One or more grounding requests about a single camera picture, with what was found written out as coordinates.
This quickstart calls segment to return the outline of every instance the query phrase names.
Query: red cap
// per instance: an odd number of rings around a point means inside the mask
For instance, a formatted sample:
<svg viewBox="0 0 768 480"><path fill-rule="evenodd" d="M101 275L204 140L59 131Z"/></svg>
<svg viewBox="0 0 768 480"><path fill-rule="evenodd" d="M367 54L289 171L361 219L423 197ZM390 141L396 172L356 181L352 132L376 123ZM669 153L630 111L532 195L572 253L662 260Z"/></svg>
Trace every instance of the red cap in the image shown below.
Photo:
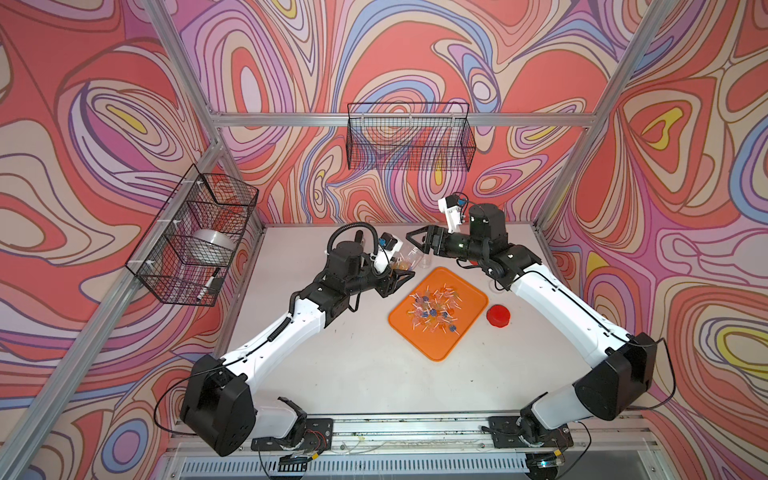
<svg viewBox="0 0 768 480"><path fill-rule="evenodd" d="M509 325L509 317L509 310L503 305L494 305L485 312L485 318L488 319L488 322L499 328Z"/></svg>

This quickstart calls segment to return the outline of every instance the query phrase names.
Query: candy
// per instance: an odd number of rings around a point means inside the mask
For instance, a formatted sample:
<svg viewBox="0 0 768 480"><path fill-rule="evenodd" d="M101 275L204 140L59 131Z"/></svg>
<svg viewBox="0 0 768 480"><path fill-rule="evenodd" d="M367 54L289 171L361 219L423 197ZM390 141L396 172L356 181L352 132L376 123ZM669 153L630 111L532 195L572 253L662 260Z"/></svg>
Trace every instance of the candy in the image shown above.
<svg viewBox="0 0 768 480"><path fill-rule="evenodd" d="M461 309L458 304L461 300L452 287L443 285L434 290L427 287L424 292L410 296L413 298L413 310L409 310L408 314L414 329L418 326L423 332L441 330L443 333L459 334L453 314L455 309Z"/></svg>

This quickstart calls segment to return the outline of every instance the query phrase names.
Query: orange tray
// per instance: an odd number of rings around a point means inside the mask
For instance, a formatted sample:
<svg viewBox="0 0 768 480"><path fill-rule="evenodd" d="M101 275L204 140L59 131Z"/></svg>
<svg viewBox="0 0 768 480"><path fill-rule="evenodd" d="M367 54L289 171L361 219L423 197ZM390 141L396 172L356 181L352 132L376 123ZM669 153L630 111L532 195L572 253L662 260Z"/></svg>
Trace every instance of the orange tray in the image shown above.
<svg viewBox="0 0 768 480"><path fill-rule="evenodd" d="M427 277L411 292L423 293L427 287L434 291L441 286L448 286L454 289L461 301L458 305L461 309L455 309L454 325L455 332L435 332L423 331L418 326L413 328L412 316L408 311L413 310L413 297L408 295L393 311L389 314L389 325L404 336L414 347L430 360L441 362L456 347L459 340L462 339L469 327L478 319L483 310L488 306L488 296L476 289L470 283L467 283L460 276L451 270L439 266L435 268Z"/></svg>

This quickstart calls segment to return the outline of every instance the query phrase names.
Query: vent grille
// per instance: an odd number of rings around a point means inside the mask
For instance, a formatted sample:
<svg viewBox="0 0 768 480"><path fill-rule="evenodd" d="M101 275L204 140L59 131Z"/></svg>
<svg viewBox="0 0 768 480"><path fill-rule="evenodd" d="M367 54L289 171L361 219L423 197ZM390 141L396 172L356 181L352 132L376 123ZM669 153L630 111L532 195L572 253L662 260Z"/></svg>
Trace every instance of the vent grille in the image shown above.
<svg viewBox="0 0 768 480"><path fill-rule="evenodd" d="M270 475L430 475L446 473L526 473L525 453L328 455L310 462L306 472L277 470L276 457L263 457ZM242 478L262 474L258 457L187 457L181 478Z"/></svg>

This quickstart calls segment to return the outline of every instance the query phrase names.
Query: psychedelic wallpaper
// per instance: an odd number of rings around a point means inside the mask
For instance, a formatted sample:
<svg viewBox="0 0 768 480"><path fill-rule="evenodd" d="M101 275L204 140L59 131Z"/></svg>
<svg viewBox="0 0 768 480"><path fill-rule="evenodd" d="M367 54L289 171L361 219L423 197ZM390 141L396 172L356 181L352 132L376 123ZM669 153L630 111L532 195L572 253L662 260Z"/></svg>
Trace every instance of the psychedelic wallpaper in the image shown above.
<svg viewBox="0 0 768 480"><path fill-rule="evenodd" d="M646 417L682 478L768 478L767 78L767 3L681 1L546 230L573 291L668 339Z"/></svg>
<svg viewBox="0 0 768 480"><path fill-rule="evenodd" d="M206 147L140 2L0 3L0 443ZM142 290L25 478L148 475L154 399L212 350L238 275L211 309Z"/></svg>
<svg viewBox="0 0 768 480"><path fill-rule="evenodd" d="M169 2L215 111L346 112L466 100L474 112L591 112L643 1ZM531 221L581 129L478 127L467 174L350 172L345 128L223 131L267 223L423 222L464 190Z"/></svg>

